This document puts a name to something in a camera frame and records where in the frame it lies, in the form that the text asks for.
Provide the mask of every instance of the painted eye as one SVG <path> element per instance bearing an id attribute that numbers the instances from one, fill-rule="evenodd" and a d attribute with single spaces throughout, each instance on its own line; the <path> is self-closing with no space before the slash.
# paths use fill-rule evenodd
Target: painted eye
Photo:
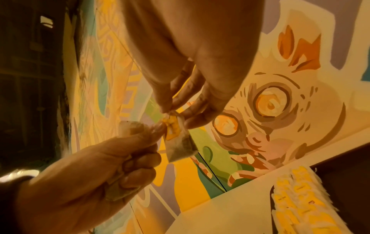
<path id="1" fill-rule="evenodd" d="M 258 95 L 255 108 L 256 111 L 265 117 L 277 117 L 287 107 L 287 94 L 278 87 L 269 87 Z"/>
<path id="2" fill-rule="evenodd" d="M 231 136 L 238 131 L 239 122 L 232 115 L 221 114 L 213 121 L 213 127 L 217 133 L 223 136 Z"/>

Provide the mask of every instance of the orange leaf shape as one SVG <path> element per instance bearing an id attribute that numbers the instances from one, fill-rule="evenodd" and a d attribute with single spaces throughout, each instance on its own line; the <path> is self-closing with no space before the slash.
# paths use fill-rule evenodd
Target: orange leaf shape
<path id="1" fill-rule="evenodd" d="M 284 59 L 288 59 L 292 55 L 294 50 L 294 34 L 289 25 L 286 26 L 285 33 L 281 32 L 279 34 L 277 45 L 277 48 Z"/>
<path id="2" fill-rule="evenodd" d="M 304 55 L 306 61 L 299 64 L 292 73 L 303 71 L 303 70 L 316 70 L 321 67 L 320 65 L 320 44 L 321 34 L 316 38 L 313 43 L 309 43 L 305 39 L 300 39 L 297 44 L 297 49 L 294 52 L 292 61 L 289 66 L 295 66 L 299 62 L 299 59 Z"/>

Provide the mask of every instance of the painted hand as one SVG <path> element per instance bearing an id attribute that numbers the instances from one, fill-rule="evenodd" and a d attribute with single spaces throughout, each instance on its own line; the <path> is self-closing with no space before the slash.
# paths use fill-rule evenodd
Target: painted hand
<path id="1" fill-rule="evenodd" d="M 166 131 L 161 122 L 127 138 L 112 138 L 63 158 L 24 182 L 16 199 L 16 216 L 27 234 L 77 234 L 96 227 L 122 209 L 155 178 L 161 162 L 157 141 Z M 123 164 L 122 188 L 137 188 L 109 202 L 104 183 Z"/>
<path id="2" fill-rule="evenodd" d="M 222 112 L 252 65 L 263 4 L 251 0 L 122 0 L 127 44 L 161 112 L 181 107 L 200 90 L 183 113 L 186 127 L 203 126 Z"/>

